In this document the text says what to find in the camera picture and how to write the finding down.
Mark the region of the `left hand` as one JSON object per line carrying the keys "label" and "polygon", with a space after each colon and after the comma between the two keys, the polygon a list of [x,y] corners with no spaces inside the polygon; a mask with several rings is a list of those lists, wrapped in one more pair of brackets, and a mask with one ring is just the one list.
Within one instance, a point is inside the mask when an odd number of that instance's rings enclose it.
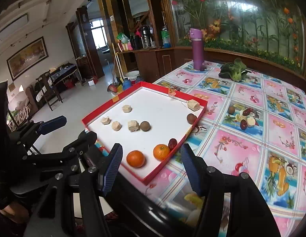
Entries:
{"label": "left hand", "polygon": [[0,209],[0,213],[17,224],[22,224],[29,218],[28,210],[16,202],[12,202],[5,208]]}

